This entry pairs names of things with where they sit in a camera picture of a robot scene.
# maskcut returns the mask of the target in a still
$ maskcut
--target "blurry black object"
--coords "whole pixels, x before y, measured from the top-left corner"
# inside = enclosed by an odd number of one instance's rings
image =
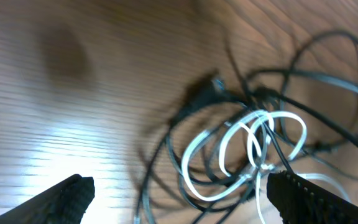
[[[0,224],[79,224],[94,192],[92,177],[72,175],[0,215]]]
[[[358,223],[358,207],[287,171],[269,174],[267,198],[284,223]]]

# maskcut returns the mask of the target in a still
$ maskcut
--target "tangled cable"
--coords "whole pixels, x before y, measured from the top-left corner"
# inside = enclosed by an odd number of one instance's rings
[[[353,91],[358,95],[358,84],[337,78],[332,75],[325,74],[323,72],[312,72],[306,70],[300,70],[295,68],[296,63],[299,61],[301,55],[315,42],[323,40],[328,37],[345,37],[353,41],[358,48],[358,38],[354,35],[343,31],[334,30],[322,33],[313,37],[308,41],[297,53],[295,54],[289,68],[263,68],[254,70],[246,75],[245,78],[241,77],[240,82],[244,91],[244,96],[234,95],[224,89],[223,81],[217,77],[213,77],[204,86],[198,88],[198,91],[191,94],[191,99],[187,104],[183,105],[182,109],[173,117],[170,121],[169,129],[158,144],[158,147],[152,156],[150,163],[147,167],[147,172],[140,188],[140,195],[137,201],[135,209],[134,223],[140,223],[140,208],[143,205],[146,219],[149,223],[156,223],[155,218],[150,208],[150,195],[149,195],[149,182],[150,178],[155,178],[153,174],[153,166],[158,158],[161,149],[165,146],[168,151],[168,155],[172,161],[175,170],[178,172],[178,184],[180,193],[188,204],[201,211],[201,213],[195,217],[193,223],[198,223],[209,213],[224,212],[225,214],[217,221],[217,223],[223,223],[228,216],[238,207],[240,203],[251,200],[255,197],[257,202],[258,214],[262,223],[264,219],[260,212],[259,205],[259,190],[260,180],[266,176],[269,172],[275,172],[282,166],[289,172],[293,172],[290,163],[300,160],[302,158],[311,157],[318,162],[327,165],[330,169],[335,170],[338,174],[358,180],[358,177],[347,174],[339,170],[334,165],[318,157],[320,152],[331,152],[333,149],[339,149],[340,146],[348,142],[353,143],[358,148],[358,133],[353,134],[325,117],[323,114],[285,96],[285,92],[288,88],[291,76],[298,76],[303,78],[310,78],[320,82],[328,83],[330,85],[338,86],[340,88]],[[252,81],[256,76],[261,74],[282,74],[284,77],[283,86],[280,92],[260,86],[255,90],[249,88],[248,82]],[[234,103],[240,104],[242,110],[234,114],[227,121],[221,124],[205,130],[197,135],[194,140],[188,145],[187,149],[181,157],[179,157],[171,144],[171,135],[173,130],[178,124],[186,120],[191,115],[197,113],[199,110],[209,107],[211,105],[218,105],[221,103]],[[283,106],[285,103],[291,104],[320,120],[326,126],[339,133],[343,140],[332,142],[331,144],[325,142],[316,142],[315,144],[305,144],[307,136],[306,124],[296,114],[289,111],[285,111]],[[272,111],[268,111],[267,108],[271,106]],[[275,126],[274,119],[279,119],[278,127]],[[291,118],[297,120],[302,126],[302,135],[298,141],[293,141],[289,138],[285,122],[283,118]],[[209,156],[206,155],[203,150],[207,142],[209,142],[213,136],[218,136],[218,131],[222,128],[227,128],[224,135],[219,138],[214,145],[212,152]],[[240,168],[233,173],[227,171],[224,163],[226,154],[227,143],[234,133],[240,129],[245,129],[248,132],[247,146],[245,148],[247,153],[247,161],[242,161]],[[293,148],[290,155],[287,157],[284,155],[277,139],[285,142]],[[265,158],[267,155],[267,148],[269,144],[272,144],[276,149],[280,162],[277,164],[265,164]],[[189,162],[195,156],[195,154],[201,151],[203,155],[203,163],[205,170],[203,173],[207,175],[210,181],[198,180],[191,173],[195,170],[189,167]],[[214,159],[218,159],[219,168],[225,178],[219,178],[214,170],[211,168],[211,164]],[[336,187],[342,196],[346,200],[350,200],[344,191],[343,187],[330,177],[323,174],[298,174],[305,179],[323,180],[334,187]],[[191,193],[196,196],[191,196],[185,188],[186,184]],[[223,186],[226,188],[221,193],[212,196],[201,195],[195,188],[195,185],[200,186]],[[238,187],[244,186],[245,190],[241,193],[240,199],[233,204],[225,205],[223,207],[217,207],[217,203],[224,200],[226,196],[235,191]]]

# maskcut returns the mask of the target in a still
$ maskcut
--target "white wire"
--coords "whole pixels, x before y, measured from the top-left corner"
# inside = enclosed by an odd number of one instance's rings
[[[194,140],[192,140],[192,142],[190,142],[190,144],[188,145],[188,147],[186,148],[186,150],[183,154],[182,161],[181,161],[181,169],[182,169],[183,178],[184,178],[187,186],[189,187],[190,191],[195,196],[197,196],[199,199],[204,200],[206,202],[212,202],[212,201],[219,200],[219,199],[224,198],[225,196],[229,195],[230,193],[235,191],[238,187],[240,187],[247,179],[251,178],[252,173],[255,170],[257,170],[257,165],[255,164],[255,161],[253,158],[252,145],[255,146],[255,150],[256,150],[257,156],[259,158],[262,156],[262,154],[265,153],[265,152],[262,152],[262,150],[260,148],[258,140],[255,136],[255,132],[266,121],[268,121],[269,128],[271,130],[274,130],[274,120],[273,120],[274,118],[292,118],[292,119],[297,120],[302,125],[302,135],[299,138],[294,149],[288,156],[289,160],[293,160],[296,157],[296,155],[299,153],[299,151],[301,150],[301,148],[303,147],[303,145],[306,141],[307,127],[306,127],[305,122],[298,115],[288,112],[288,111],[274,111],[274,112],[269,113],[268,111],[265,111],[265,110],[257,110],[257,111],[254,111],[254,112],[244,116],[243,118],[239,119],[226,131],[225,135],[221,139],[220,149],[219,149],[219,167],[222,170],[222,172],[229,177],[230,174],[224,166],[224,157],[226,154],[226,148],[230,141],[230,138],[232,138],[233,135],[238,130],[240,130],[241,128],[244,128],[248,132],[247,156],[248,156],[248,160],[251,165],[251,167],[249,168],[249,173],[245,174],[245,175],[240,175],[240,177],[236,181],[236,183],[232,184],[225,191],[223,191],[217,195],[205,197],[205,196],[202,196],[200,193],[198,193],[198,191],[195,189],[194,185],[191,183],[188,167],[189,167],[190,159],[192,158],[193,153],[196,153],[201,148],[201,146],[202,146],[201,143],[209,135],[209,131],[205,130],[205,131],[201,132],[199,135],[197,135],[197,137],[195,137]],[[251,122],[253,119],[256,119],[256,120],[250,128],[246,124]],[[271,140],[272,139],[270,136],[266,136],[265,143],[267,146],[269,146]],[[261,169],[274,168],[273,164],[267,165],[267,164],[264,164],[263,162],[264,161],[261,161],[261,165],[260,165]],[[343,197],[347,201],[350,202],[350,198],[346,194],[346,191],[344,190],[342,185],[340,183],[336,182],[334,179],[332,179],[324,174],[298,174],[298,175],[302,178],[309,179],[309,180],[326,181],[327,183],[336,187],[340,191],[340,193],[343,195]],[[266,224],[265,220],[263,218],[263,215],[262,215],[262,211],[260,209],[260,179],[261,179],[261,171],[258,172],[258,174],[256,176],[256,180],[255,180],[255,191],[256,191],[255,202],[256,202],[257,211],[258,211],[260,221],[262,222],[262,224]]]

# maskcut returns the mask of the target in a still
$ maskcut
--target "wooden surface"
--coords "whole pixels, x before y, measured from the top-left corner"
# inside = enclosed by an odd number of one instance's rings
[[[358,35],[358,1],[0,0],[0,214],[77,173],[93,176],[96,186],[82,223],[130,223],[145,164],[185,88],[218,68],[227,87],[239,92],[226,45],[242,72],[286,66],[303,41],[333,28]],[[300,66],[358,80],[354,46],[344,39],[314,46]],[[280,84],[279,77],[259,81]],[[352,93],[294,79],[288,95],[355,130]],[[205,118],[235,110],[211,108],[179,127],[178,151],[209,125]],[[338,138],[300,114],[311,139]],[[295,136],[297,130],[290,128]],[[238,157],[229,153],[227,160]],[[327,158],[358,174],[353,146]],[[327,172],[358,205],[358,182],[311,160],[294,168]],[[165,152],[156,171],[177,193]],[[188,223],[198,214],[158,184],[151,186],[159,223]],[[262,194],[264,213],[273,214],[268,223],[280,223],[266,200]],[[218,217],[210,215],[204,223]],[[254,201],[227,222],[259,223]]]

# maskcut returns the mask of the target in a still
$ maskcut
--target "wooden table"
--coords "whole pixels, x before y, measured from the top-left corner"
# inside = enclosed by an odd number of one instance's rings
[[[287,66],[302,42],[329,29],[358,35],[358,1],[0,0],[0,214],[78,173],[93,176],[96,186],[82,223],[130,223],[145,165],[186,87],[217,68],[227,87],[240,92],[227,45],[244,73]],[[354,46],[341,38],[314,46],[299,66],[358,80]],[[280,80],[266,76],[259,82],[279,86]],[[354,94],[295,78],[288,95],[356,130]],[[311,139],[338,138],[287,109],[307,121]],[[217,106],[191,118],[175,133],[178,151],[210,124],[202,120],[235,110]],[[238,157],[229,153],[227,160]],[[353,146],[326,158],[358,174]],[[327,172],[358,205],[358,182],[312,160],[294,169]],[[165,152],[156,173],[177,192]],[[154,210],[159,223],[188,223],[198,214],[155,182],[151,186],[153,200],[162,205]],[[264,194],[262,201],[263,211],[273,214],[267,222],[280,223]],[[207,216],[204,223],[218,217]],[[254,201],[227,221],[244,222],[259,223]]]

